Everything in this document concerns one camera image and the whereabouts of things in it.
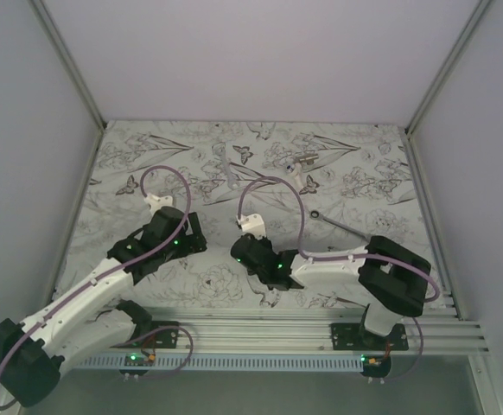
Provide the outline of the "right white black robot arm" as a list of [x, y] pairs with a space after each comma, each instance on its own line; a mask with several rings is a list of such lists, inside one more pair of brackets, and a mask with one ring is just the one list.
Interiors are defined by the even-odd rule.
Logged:
[[271, 242], [250, 233], [231, 248], [231, 256], [269, 290], [306, 290], [337, 295], [365, 308], [358, 338], [374, 350], [386, 343], [395, 324], [423, 314], [430, 263], [383, 236], [342, 252], [274, 252]]

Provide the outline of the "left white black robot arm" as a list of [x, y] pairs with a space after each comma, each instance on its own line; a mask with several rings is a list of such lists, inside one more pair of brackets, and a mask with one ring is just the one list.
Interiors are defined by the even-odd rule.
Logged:
[[[179, 328], [153, 322], [132, 300], [103, 311], [170, 260], [206, 251], [197, 213], [164, 206], [150, 223], [117, 242], [82, 281], [21, 322], [0, 322], [0, 387], [14, 404], [31, 407], [46, 398], [73, 367], [104, 348], [140, 348], [165, 332], [166, 345]], [[9, 405], [0, 404], [0, 411]]]

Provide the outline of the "silver ratchet wrench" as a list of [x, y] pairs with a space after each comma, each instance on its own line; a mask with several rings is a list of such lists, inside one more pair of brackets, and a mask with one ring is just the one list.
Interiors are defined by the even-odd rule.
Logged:
[[341, 222], [338, 222], [337, 220], [332, 220], [328, 218], [327, 216], [321, 214], [318, 210], [311, 210], [309, 213], [309, 218], [312, 220], [319, 220], [324, 223], [327, 223], [333, 227], [339, 228], [347, 233], [351, 233], [352, 235], [355, 235], [358, 238], [361, 238], [365, 241], [369, 241], [371, 239], [371, 235], [368, 233], [363, 233], [360, 230], [354, 229], [348, 225], [345, 225]]

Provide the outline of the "floral patterned mat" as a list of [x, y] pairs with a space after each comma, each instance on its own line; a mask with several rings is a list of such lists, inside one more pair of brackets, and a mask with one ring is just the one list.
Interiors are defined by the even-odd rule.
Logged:
[[[226, 145], [239, 188], [230, 190], [212, 152]], [[286, 176], [302, 165], [304, 189]], [[127, 297], [143, 306], [213, 309], [346, 307], [334, 290], [280, 292], [265, 288], [230, 256], [239, 237], [237, 213], [263, 216], [276, 250], [301, 239], [308, 251], [354, 248], [351, 233], [309, 218], [332, 220], [381, 235], [432, 259], [400, 130], [394, 125], [112, 121], [94, 165], [86, 198], [55, 291], [77, 284], [113, 244], [148, 222], [143, 193], [170, 195], [190, 205], [207, 240], [200, 255], [167, 263]]]

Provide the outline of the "white plastic tool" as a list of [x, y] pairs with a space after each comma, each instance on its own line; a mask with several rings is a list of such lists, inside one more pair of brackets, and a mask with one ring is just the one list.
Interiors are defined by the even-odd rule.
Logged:
[[304, 189], [302, 181], [302, 165], [300, 163], [288, 163], [285, 166], [286, 176], [293, 182], [295, 189], [301, 191]]

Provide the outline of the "small metal socket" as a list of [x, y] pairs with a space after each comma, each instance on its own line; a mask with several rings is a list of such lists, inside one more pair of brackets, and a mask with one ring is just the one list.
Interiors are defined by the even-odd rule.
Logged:
[[318, 155], [316, 154], [308, 154], [304, 156], [299, 157], [299, 162], [300, 163], [305, 163], [306, 165], [312, 165], [315, 163], [315, 161], [318, 159]]

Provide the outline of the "right small circuit board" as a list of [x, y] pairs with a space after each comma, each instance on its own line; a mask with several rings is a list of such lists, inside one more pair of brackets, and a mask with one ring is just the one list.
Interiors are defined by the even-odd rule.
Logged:
[[390, 355], [362, 355], [362, 372], [360, 373], [366, 378], [369, 384], [374, 381], [384, 384], [392, 370], [392, 358]]

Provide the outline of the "small circuit board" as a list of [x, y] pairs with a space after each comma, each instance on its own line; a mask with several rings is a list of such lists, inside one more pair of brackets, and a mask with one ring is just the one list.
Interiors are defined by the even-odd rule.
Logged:
[[366, 378], [369, 384], [374, 381], [384, 384], [392, 370], [392, 358], [390, 355], [362, 355], [362, 372], [360, 373]]
[[139, 380], [153, 366], [155, 366], [155, 356], [153, 354], [132, 352], [124, 357], [123, 366], [119, 369], [119, 372], [124, 380]]

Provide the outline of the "left small circuit board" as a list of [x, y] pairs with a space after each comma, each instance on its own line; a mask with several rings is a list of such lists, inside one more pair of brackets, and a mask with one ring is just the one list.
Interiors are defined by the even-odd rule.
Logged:
[[124, 357], [123, 366], [119, 369], [119, 372], [124, 380], [139, 380], [153, 366], [155, 366], [155, 356], [153, 354], [132, 352]]

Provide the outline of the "aluminium rail frame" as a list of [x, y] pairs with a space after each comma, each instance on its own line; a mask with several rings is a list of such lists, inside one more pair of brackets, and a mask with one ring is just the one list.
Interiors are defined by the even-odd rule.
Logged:
[[[32, 339], [45, 341], [52, 351], [73, 338], [97, 312], [66, 305], [53, 316], [45, 307], [22, 320], [22, 329], [34, 330]], [[184, 309], [145, 308], [152, 321], [178, 322], [188, 330], [199, 350], [232, 352], [302, 352], [329, 350], [331, 325], [358, 323], [362, 308], [313, 309]], [[417, 317], [401, 317], [409, 353], [422, 349], [433, 355], [486, 354], [486, 340], [477, 322], [461, 321], [452, 308], [430, 310]]]

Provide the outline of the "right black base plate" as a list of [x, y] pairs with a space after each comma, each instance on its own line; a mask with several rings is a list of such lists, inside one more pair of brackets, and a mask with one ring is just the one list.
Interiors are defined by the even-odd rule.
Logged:
[[375, 335], [360, 323], [338, 322], [329, 326], [333, 350], [344, 351], [407, 351], [409, 343], [403, 324], [396, 324], [389, 335]]

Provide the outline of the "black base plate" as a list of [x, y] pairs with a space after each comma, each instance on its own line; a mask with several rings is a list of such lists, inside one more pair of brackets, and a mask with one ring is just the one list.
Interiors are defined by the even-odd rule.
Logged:
[[128, 341], [114, 345], [114, 348], [175, 348], [180, 324], [176, 321], [152, 321], [136, 326]]
[[407, 351], [409, 343], [403, 324], [396, 324], [389, 335], [375, 335], [360, 323], [338, 322], [329, 326], [333, 350], [344, 351]]

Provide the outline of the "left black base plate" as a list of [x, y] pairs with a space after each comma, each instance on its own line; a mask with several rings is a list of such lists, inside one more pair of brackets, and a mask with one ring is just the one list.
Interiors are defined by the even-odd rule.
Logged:
[[128, 341], [114, 345], [114, 348], [175, 348], [180, 324], [176, 321], [152, 321], [136, 326]]

